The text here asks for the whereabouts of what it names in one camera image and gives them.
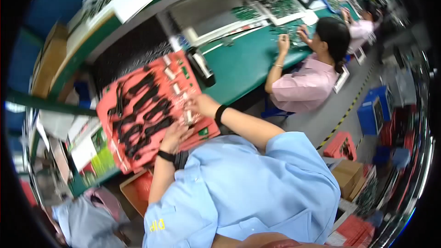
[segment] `black watch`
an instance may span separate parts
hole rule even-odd
[[[167,153],[167,152],[163,152],[162,150],[159,150],[158,151],[158,155],[162,159],[167,160],[168,162],[172,162],[173,164],[176,161],[176,155],[175,154],[170,154],[170,153]]]

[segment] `black hair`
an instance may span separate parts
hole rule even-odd
[[[364,9],[365,11],[369,12],[372,15],[372,20],[374,22],[377,22],[380,19],[380,14],[378,13],[378,9],[372,1],[366,0],[364,2]]]
[[[318,20],[315,32],[321,41],[328,44],[328,53],[333,58],[336,72],[343,72],[341,61],[346,56],[351,34],[346,24],[334,17],[322,17]]]

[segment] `blue crate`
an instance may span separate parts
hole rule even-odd
[[[365,135],[378,135],[380,133],[384,119],[380,98],[365,99],[357,110],[361,130]]]
[[[393,113],[392,93],[386,85],[372,88],[367,92],[365,101],[372,101],[375,97],[380,98],[383,110],[383,120],[390,121]]]

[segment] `yellow-black floor tape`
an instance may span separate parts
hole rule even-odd
[[[363,134],[363,135],[361,135],[360,141],[359,141],[359,143],[358,143],[358,144],[357,144],[357,146],[356,146],[356,150],[357,150],[358,146],[360,146],[360,144],[361,144],[361,141],[363,140],[363,137],[364,137],[364,134]]]
[[[345,120],[345,118],[349,115],[349,112],[352,110],[352,108],[354,107],[355,103],[357,102],[357,100],[359,99],[361,92],[363,91],[363,88],[366,86],[367,81],[369,80],[370,74],[372,73],[373,70],[373,64],[369,69],[369,72],[367,73],[367,77],[366,80],[364,80],[363,85],[361,86],[360,91],[358,92],[358,94],[356,95],[356,98],[352,101],[351,106],[348,108],[348,110],[346,110],[346,113],[343,115],[343,118],[338,122],[337,126],[331,131],[331,134],[328,135],[328,137],[326,137],[323,142],[320,144],[320,146],[318,146],[316,148],[316,150],[321,149],[326,142],[328,142],[329,139],[331,139],[332,135],[334,135],[334,132],[337,131],[337,129],[340,127],[341,123],[343,123],[343,121]]]

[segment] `hand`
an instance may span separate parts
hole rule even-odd
[[[213,100],[207,94],[199,94],[190,97],[190,104],[186,106],[186,109],[214,119],[216,111],[220,106],[220,103]]]
[[[306,25],[302,25],[300,27],[297,28],[297,34],[299,35],[300,39],[305,42],[308,43],[309,38],[308,38],[308,28],[306,27]]]
[[[346,8],[341,8],[341,16],[343,17],[344,21],[348,21],[348,12],[346,11]]]
[[[174,122],[165,132],[159,149],[163,152],[175,154],[178,152],[179,145],[193,133],[194,129],[188,129],[186,125]]]
[[[277,42],[279,47],[279,54],[286,55],[289,49],[289,36],[287,34],[279,35],[279,41]]]
[[[55,238],[58,240],[58,242],[59,242],[61,245],[66,245],[66,244],[67,244],[67,242],[66,242],[66,238],[64,237],[63,233],[57,233],[57,234],[55,235]]]

